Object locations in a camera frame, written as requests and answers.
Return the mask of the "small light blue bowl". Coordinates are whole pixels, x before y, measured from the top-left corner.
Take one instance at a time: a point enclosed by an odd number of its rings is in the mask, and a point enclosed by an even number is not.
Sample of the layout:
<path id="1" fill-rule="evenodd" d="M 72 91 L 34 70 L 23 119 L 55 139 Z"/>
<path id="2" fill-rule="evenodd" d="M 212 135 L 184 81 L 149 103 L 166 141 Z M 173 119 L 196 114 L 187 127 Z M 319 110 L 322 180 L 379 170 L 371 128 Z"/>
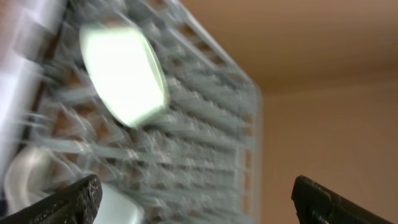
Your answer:
<path id="1" fill-rule="evenodd" d="M 93 224 L 141 224 L 144 210 L 115 187 L 101 183 L 102 199 Z"/>

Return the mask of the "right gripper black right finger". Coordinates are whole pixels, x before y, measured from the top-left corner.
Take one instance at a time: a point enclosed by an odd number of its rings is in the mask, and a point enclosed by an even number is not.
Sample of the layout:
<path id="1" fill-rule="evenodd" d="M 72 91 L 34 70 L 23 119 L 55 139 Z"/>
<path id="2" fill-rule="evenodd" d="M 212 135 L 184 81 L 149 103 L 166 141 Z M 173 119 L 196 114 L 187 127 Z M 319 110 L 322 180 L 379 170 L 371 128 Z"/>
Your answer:
<path id="1" fill-rule="evenodd" d="M 304 175 L 295 179 L 291 199 L 300 224 L 392 224 Z"/>

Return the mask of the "white plastic spoon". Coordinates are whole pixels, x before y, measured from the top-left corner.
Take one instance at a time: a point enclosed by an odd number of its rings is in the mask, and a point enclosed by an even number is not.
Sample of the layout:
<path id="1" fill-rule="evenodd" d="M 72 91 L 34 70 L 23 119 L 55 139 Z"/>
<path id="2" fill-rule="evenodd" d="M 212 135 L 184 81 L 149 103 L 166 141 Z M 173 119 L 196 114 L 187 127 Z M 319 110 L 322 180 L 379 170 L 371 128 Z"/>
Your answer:
<path id="1" fill-rule="evenodd" d="M 48 197 L 44 192 L 52 158 L 46 148 L 27 146 L 12 160 L 4 179 L 7 214 Z"/>

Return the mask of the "green bowl with rice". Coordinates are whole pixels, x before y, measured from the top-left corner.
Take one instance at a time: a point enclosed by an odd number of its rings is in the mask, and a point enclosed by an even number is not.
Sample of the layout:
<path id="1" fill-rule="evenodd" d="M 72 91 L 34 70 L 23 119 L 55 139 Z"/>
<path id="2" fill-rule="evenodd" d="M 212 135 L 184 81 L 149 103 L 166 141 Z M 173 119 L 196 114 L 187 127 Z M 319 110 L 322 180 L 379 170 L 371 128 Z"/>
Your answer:
<path id="1" fill-rule="evenodd" d="M 136 128 L 163 113 L 169 88 L 159 59 L 134 25 L 84 25 L 81 56 L 99 98 L 121 124 Z"/>

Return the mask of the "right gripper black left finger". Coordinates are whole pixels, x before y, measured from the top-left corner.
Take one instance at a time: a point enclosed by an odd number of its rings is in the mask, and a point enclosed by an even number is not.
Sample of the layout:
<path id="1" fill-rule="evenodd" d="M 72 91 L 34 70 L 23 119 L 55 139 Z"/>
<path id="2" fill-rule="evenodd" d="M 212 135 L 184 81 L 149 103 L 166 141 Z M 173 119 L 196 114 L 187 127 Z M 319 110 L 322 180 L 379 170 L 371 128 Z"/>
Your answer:
<path id="1" fill-rule="evenodd" d="M 97 175 L 88 175 L 12 215 L 1 224 L 92 224 L 98 214 L 103 191 Z"/>

